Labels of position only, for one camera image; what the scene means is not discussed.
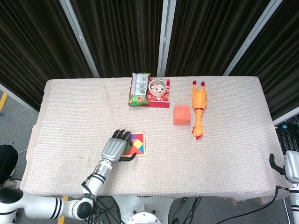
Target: wire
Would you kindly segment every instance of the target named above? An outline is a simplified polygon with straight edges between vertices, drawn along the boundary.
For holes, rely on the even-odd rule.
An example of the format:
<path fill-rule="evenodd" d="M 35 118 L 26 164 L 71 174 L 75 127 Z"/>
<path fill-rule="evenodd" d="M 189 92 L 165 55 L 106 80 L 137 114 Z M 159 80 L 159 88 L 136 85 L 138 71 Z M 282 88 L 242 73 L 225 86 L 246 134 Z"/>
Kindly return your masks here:
<path fill-rule="evenodd" d="M 192 223 L 192 220 L 193 220 L 193 217 L 194 217 L 194 212 L 196 211 L 196 209 L 197 209 L 197 207 L 198 207 L 198 205 L 199 205 L 201 199 L 202 199 L 202 197 L 196 197 L 196 198 L 195 198 L 195 200 L 194 200 L 194 202 L 193 202 L 193 204 L 192 204 L 192 208 L 191 208 L 191 210 L 189 211 L 188 215 L 186 216 L 185 220 L 183 221 L 183 224 L 186 224 L 186 222 L 187 222 L 187 220 L 188 220 L 189 218 L 191 218 L 191 219 L 189 220 L 189 224 Z"/>
<path fill-rule="evenodd" d="M 21 154 L 21 153 L 23 153 L 23 152 L 26 152 L 26 151 L 27 151 L 27 149 L 26 149 L 26 150 L 23 150 L 23 151 L 21 151 L 21 152 L 19 152 L 18 155 Z"/>
<path fill-rule="evenodd" d="M 113 200 L 113 204 L 111 205 L 111 207 L 107 207 L 102 200 L 104 198 L 109 198 Z M 110 210 L 112 210 L 113 208 L 116 208 L 116 214 L 117 214 L 117 218 L 112 214 L 112 212 Z M 124 221 L 122 221 L 121 219 L 121 212 L 120 212 L 120 208 L 117 204 L 117 202 L 115 201 L 115 199 L 111 196 L 98 196 L 96 198 L 96 201 L 93 205 L 93 210 L 87 220 L 88 224 L 93 224 L 94 220 L 96 217 L 99 217 L 100 215 L 105 214 L 109 224 L 111 224 L 111 220 L 109 218 L 109 215 L 112 216 L 112 218 L 118 223 L 118 224 L 126 224 Z"/>
<path fill-rule="evenodd" d="M 230 218 L 226 218 L 226 219 L 224 219 L 224 220 L 222 220 L 222 221 L 220 221 L 220 222 L 217 222 L 216 224 L 223 223 L 223 222 L 228 221 L 228 220 L 233 219 L 233 218 L 238 218 L 238 217 L 241 217 L 241 216 L 246 216 L 246 215 L 249 215 L 249 214 L 251 214 L 251 213 L 254 213 L 254 212 L 257 212 L 257 211 L 260 211 L 260 210 L 262 210 L 262 209 L 267 208 L 267 207 L 270 206 L 270 205 L 274 202 L 274 200 L 276 199 L 277 194 L 278 194 L 278 190 L 279 190 L 279 189 L 281 189 L 281 187 L 280 187 L 280 186 L 276 186 L 276 189 L 275 189 L 275 196 L 274 196 L 274 198 L 272 199 L 272 201 L 270 201 L 270 203 L 267 204 L 266 206 L 264 206 L 264 207 L 262 207 L 262 208 L 259 208 L 259 209 L 257 209 L 257 210 L 251 211 L 251 212 L 247 212 L 247 213 L 242 214 L 242 215 L 238 215 L 238 216 L 233 216 L 233 217 L 230 217 Z"/>
<path fill-rule="evenodd" d="M 181 207 L 179 207 L 178 210 L 174 213 L 171 224 L 173 224 L 174 218 L 175 218 L 177 212 L 178 212 L 180 209 L 181 209 Z"/>

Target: colorful puzzle piece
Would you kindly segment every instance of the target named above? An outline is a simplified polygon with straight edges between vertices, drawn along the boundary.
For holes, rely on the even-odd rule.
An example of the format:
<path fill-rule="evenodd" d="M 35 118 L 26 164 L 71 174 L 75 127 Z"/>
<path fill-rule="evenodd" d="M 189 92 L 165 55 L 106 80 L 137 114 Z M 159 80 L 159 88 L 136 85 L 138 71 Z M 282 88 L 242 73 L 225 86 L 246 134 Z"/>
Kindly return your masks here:
<path fill-rule="evenodd" d="M 129 135 L 129 138 L 132 140 L 133 145 L 127 145 L 122 155 L 131 156 L 132 154 L 137 153 L 136 156 L 145 156 L 144 133 L 132 133 Z"/>

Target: floor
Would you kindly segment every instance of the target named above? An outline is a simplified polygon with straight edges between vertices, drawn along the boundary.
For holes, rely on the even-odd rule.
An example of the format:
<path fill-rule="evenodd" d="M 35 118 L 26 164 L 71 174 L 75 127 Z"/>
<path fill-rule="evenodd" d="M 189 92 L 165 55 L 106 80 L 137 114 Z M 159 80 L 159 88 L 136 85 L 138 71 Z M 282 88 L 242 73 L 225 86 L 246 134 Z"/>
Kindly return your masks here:
<path fill-rule="evenodd" d="M 11 144 L 14 148 L 21 152 L 27 149 L 31 129 L 36 123 L 37 113 L 33 113 L 27 108 L 23 107 L 18 102 L 14 101 L 9 96 L 7 97 L 3 106 L 4 115 L 0 116 L 0 145 Z M 19 155 L 19 160 L 15 168 L 14 178 L 22 178 L 26 166 L 26 152 Z M 186 214 L 192 207 L 194 198 L 188 198 L 182 209 L 177 213 L 180 224 L 186 217 Z M 290 212 L 290 199 L 286 198 L 287 206 Z M 169 223 L 171 224 L 173 215 L 179 207 L 180 200 L 176 200 L 169 212 Z M 193 224 L 214 224 L 227 217 L 236 216 L 248 211 L 252 211 L 262 206 L 254 199 L 239 202 L 237 206 L 233 205 L 231 200 L 218 199 L 216 197 L 203 197 L 199 206 L 194 213 Z M 33 220 L 28 219 L 23 210 L 17 213 L 17 224 L 56 224 L 57 220 Z M 104 224 L 109 222 L 103 217 Z M 85 221 L 78 221 L 66 218 L 65 224 L 83 224 Z M 283 200 L 276 200 L 268 208 L 236 219 L 226 221 L 227 224 L 287 224 L 287 218 L 284 210 Z"/>

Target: orange block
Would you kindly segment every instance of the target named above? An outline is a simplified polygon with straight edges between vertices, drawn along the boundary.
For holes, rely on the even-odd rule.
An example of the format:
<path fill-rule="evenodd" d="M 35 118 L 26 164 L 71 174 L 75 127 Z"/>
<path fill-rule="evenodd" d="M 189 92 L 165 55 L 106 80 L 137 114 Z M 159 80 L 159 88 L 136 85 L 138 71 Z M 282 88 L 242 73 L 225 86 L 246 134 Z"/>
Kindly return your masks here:
<path fill-rule="evenodd" d="M 188 125 L 190 122 L 190 109 L 188 106 L 175 106 L 173 109 L 173 124 Z"/>

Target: textured tablecloth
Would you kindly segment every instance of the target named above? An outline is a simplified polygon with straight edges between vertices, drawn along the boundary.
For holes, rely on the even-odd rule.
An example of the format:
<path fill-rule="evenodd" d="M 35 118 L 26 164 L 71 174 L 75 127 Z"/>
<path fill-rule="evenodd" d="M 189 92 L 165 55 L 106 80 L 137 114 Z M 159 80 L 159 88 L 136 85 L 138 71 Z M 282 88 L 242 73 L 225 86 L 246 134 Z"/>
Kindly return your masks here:
<path fill-rule="evenodd" d="M 82 181 L 116 129 L 144 132 L 147 155 L 116 163 L 103 195 L 241 200 L 273 197 L 275 185 L 289 186 L 269 165 L 270 153 L 278 165 L 283 155 L 258 78 L 169 79 L 169 109 L 129 106 L 131 78 L 48 81 L 21 189 L 38 195 L 81 195 Z M 200 140 L 191 134 L 194 79 L 198 88 L 205 81 L 208 98 Z M 175 105 L 190 106 L 189 125 L 173 125 Z"/>

